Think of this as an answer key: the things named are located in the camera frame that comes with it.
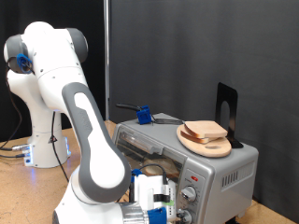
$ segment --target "bread slice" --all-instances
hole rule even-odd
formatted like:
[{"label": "bread slice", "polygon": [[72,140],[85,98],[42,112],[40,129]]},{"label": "bread slice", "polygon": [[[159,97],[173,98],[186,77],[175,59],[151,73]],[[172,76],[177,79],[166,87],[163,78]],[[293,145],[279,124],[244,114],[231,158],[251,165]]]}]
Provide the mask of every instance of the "bread slice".
[{"label": "bread slice", "polygon": [[188,133],[188,131],[185,128],[185,125],[182,126],[182,128],[180,130],[180,134],[181,134],[181,136],[183,136],[184,138],[189,139],[190,141],[193,141],[193,142],[196,142],[196,143],[201,143],[201,144],[206,144],[210,141],[213,141],[213,140],[217,139],[217,137],[215,137],[215,138],[197,138],[197,137],[194,137],[194,136],[192,136]]},{"label": "bread slice", "polygon": [[219,138],[227,135],[227,131],[212,120],[186,121],[185,129],[188,134],[196,138]]}]

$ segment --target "black backdrop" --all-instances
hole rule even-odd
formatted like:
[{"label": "black backdrop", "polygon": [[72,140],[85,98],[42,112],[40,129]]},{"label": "black backdrop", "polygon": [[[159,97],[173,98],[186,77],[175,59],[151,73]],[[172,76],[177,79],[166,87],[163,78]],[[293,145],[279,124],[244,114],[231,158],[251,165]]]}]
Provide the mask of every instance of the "black backdrop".
[{"label": "black backdrop", "polygon": [[217,85],[239,93],[236,138],[260,152],[254,196],[299,222],[299,1],[112,0],[116,103],[214,119]]},{"label": "black backdrop", "polygon": [[[102,116],[105,117],[103,1],[0,0],[0,46],[4,46],[10,36],[23,34],[26,26],[33,21],[45,21],[54,28],[77,28],[85,35],[89,45],[89,56],[87,61],[82,64],[82,68]],[[0,57],[0,62],[0,141],[5,141],[17,126],[19,117],[8,97],[4,58]],[[29,110],[18,96],[14,95],[14,99],[23,116],[22,125],[14,138],[29,136],[31,135]],[[71,127],[70,123],[63,115],[63,128],[69,127]]]}]

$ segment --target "black cable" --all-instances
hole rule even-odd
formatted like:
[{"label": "black cable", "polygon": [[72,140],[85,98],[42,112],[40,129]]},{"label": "black cable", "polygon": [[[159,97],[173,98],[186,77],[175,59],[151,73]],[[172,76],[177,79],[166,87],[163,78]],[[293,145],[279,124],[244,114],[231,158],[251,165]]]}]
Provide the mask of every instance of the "black cable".
[{"label": "black cable", "polygon": [[0,150],[2,151],[12,151],[11,147],[1,147]]},{"label": "black cable", "polygon": [[[7,74],[8,74],[8,70],[9,70],[9,66],[8,66],[8,62],[7,62],[7,64],[6,64]],[[2,149],[11,140],[11,138],[15,135],[15,133],[19,130],[19,128],[21,126],[21,121],[22,121],[21,112],[20,112],[19,108],[16,106],[16,104],[13,100],[7,77],[6,77],[6,83],[7,83],[7,89],[8,89],[8,94],[9,94],[9,97],[10,97],[10,101],[11,101],[13,107],[15,107],[16,111],[18,112],[20,120],[19,120],[19,124],[16,127],[16,129],[14,130],[14,132],[11,134],[11,136],[8,138],[8,140],[2,146],[0,146],[0,149]]]},{"label": "black cable", "polygon": [[57,152],[56,152],[56,148],[55,148],[55,143],[54,143],[54,121],[55,121],[55,112],[53,112],[51,137],[50,138],[51,138],[51,142],[52,142],[52,145],[53,145],[53,150],[54,150],[55,156],[57,158],[58,163],[60,164],[60,167],[62,168],[62,170],[64,172],[65,179],[67,180],[67,183],[68,183],[67,175],[65,173],[64,167],[62,166],[62,163],[60,162],[60,160],[58,158],[58,155],[57,155]]},{"label": "black cable", "polygon": [[4,156],[4,155],[0,155],[0,157],[4,157],[4,158],[23,158],[25,157],[25,154],[19,154],[16,156]]},{"label": "black cable", "polygon": [[163,168],[162,165],[159,165],[159,164],[156,164],[156,163],[150,163],[150,164],[146,164],[146,165],[144,165],[144,166],[141,166],[141,167],[139,168],[139,170],[141,170],[141,169],[143,169],[143,168],[145,168],[145,167],[147,167],[147,166],[158,166],[158,167],[160,167],[160,168],[162,169],[162,172],[163,172],[163,174],[162,174],[162,176],[163,176],[163,184],[164,184],[164,185],[167,185],[167,184],[168,184],[168,182],[167,182],[167,178],[166,178],[166,171],[165,171],[165,169]]}]

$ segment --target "silver toaster oven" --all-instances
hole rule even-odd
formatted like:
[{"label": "silver toaster oven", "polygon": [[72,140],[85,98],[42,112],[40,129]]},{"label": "silver toaster oven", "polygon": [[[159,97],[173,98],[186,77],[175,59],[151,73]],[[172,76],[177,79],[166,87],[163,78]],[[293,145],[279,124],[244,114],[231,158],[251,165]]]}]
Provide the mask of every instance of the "silver toaster oven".
[{"label": "silver toaster oven", "polygon": [[[174,119],[166,114],[155,118]],[[147,162],[164,167],[167,177],[177,185],[177,210],[188,211],[192,224],[222,224],[235,216],[243,216],[251,205],[257,149],[244,144],[226,157],[206,158],[179,142],[177,127],[139,125],[137,119],[129,120],[117,125],[113,142],[132,169]],[[159,169],[144,172],[158,175]]]}]

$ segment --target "table surface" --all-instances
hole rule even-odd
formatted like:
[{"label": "table surface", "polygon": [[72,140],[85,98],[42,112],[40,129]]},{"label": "table surface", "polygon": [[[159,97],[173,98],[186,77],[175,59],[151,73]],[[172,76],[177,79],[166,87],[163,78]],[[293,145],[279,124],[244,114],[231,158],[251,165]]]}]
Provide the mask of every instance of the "table surface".
[{"label": "table surface", "polygon": [[[115,123],[105,121],[112,137]],[[80,151],[72,129],[63,130],[68,138],[71,157],[64,164],[67,176],[77,168]],[[7,147],[25,144],[28,137],[10,141]],[[20,152],[1,151],[2,155]],[[24,166],[23,159],[0,158],[0,224],[51,224],[52,212],[64,196],[67,182],[60,167],[40,169]],[[242,224],[295,224],[289,219],[252,201]]]}]

